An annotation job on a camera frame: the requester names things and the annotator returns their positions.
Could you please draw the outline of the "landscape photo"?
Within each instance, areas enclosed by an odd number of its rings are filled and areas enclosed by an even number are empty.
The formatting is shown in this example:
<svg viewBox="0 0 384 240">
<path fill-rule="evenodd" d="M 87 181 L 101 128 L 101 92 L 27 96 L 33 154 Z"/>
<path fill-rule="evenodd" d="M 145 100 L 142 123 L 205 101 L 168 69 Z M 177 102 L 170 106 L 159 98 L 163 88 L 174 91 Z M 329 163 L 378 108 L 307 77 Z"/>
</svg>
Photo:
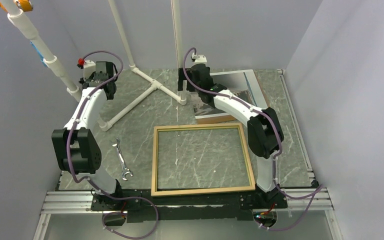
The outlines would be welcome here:
<svg viewBox="0 0 384 240">
<path fill-rule="evenodd" d="M 227 87 L 247 103 L 262 109 L 269 107 L 268 98 L 252 69 L 212 72 L 210 75 L 214 83 Z M 198 93 L 192 92 L 190 97 L 197 124 L 216 124 L 235 120 L 228 113 L 202 102 Z"/>
</svg>

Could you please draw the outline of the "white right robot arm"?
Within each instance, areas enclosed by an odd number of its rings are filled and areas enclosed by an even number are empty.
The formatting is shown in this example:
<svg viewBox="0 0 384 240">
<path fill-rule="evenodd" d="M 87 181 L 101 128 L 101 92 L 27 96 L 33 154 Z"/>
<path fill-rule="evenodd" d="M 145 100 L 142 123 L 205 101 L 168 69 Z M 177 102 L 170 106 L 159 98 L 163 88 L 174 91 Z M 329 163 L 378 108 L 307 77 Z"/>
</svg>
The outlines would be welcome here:
<svg viewBox="0 0 384 240">
<path fill-rule="evenodd" d="M 260 190 L 255 194 L 255 200 L 260 207 L 269 207 L 275 201 L 272 190 L 278 183 L 276 166 L 284 140 L 276 111 L 248 103 L 226 86 L 215 83 L 210 68 L 204 63 L 181 68 L 178 81 L 180 84 L 186 81 L 189 92 L 198 93 L 205 104 L 230 114 L 246 127 L 248 147 L 258 157 L 256 185 Z"/>
</svg>

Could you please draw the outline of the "light wooden picture frame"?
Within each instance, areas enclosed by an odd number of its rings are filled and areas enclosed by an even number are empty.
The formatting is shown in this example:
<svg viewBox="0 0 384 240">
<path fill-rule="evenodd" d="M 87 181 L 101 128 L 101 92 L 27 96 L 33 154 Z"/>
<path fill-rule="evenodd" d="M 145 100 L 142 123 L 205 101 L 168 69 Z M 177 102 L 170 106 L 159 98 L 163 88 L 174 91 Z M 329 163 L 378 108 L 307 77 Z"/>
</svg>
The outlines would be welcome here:
<svg viewBox="0 0 384 240">
<path fill-rule="evenodd" d="M 189 188 L 189 189 L 173 189 L 173 190 L 158 190 L 158 163 L 159 163 L 159 133 L 162 132 L 178 132 L 178 131 L 201 131 L 201 130 L 222 130 L 235 129 L 237 130 L 242 155 L 244 158 L 245 169 L 247 173 L 248 184 L 244 186 L 230 187 L 213 187 L 213 188 Z M 153 131 L 153 156 L 152 156 L 152 174 L 151 174 L 151 195 L 153 197 L 166 196 L 184 196 L 184 195 L 202 195 L 202 194 L 219 194 L 254 191 L 256 182 L 251 165 L 250 155 L 246 147 L 244 128 L 240 123 L 214 123 L 214 124 L 188 124 L 188 125 L 170 125 L 156 126 Z"/>
</svg>

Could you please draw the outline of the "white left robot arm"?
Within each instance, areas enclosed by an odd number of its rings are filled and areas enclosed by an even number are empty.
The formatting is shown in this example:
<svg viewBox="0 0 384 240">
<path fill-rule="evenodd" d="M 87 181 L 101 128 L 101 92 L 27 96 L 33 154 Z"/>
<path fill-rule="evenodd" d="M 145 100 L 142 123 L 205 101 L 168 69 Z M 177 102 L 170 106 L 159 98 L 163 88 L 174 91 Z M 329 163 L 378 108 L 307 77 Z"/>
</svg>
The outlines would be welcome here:
<svg viewBox="0 0 384 240">
<path fill-rule="evenodd" d="M 101 166 L 102 152 L 93 129 L 104 103 L 114 98 L 118 70 L 113 62 L 80 60 L 83 68 L 82 93 L 72 117 L 62 129 L 52 132 L 51 140 L 58 167 L 71 174 L 75 182 L 86 180 L 95 192 L 104 195 L 104 204 L 119 209 L 124 196 L 117 192 L 120 183 Z"/>
</svg>

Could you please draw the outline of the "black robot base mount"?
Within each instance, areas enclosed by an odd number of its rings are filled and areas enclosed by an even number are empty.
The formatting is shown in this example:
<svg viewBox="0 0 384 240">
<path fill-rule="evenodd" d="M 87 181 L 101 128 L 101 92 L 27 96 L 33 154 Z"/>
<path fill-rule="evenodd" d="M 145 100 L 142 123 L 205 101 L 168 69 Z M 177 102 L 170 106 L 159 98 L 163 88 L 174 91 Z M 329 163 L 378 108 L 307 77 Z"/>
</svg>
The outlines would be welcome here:
<svg viewBox="0 0 384 240">
<path fill-rule="evenodd" d="M 264 193 L 261 190 L 156 196 L 150 189 L 124 189 L 122 201 L 104 201 L 102 196 L 94 193 L 90 205 L 93 212 L 123 211 L 128 223 L 142 223 L 158 218 L 168 220 L 213 220 L 234 219 L 238 221 L 253 220 L 253 213 L 285 210 L 288 208 L 286 198 L 277 191 Z"/>
</svg>

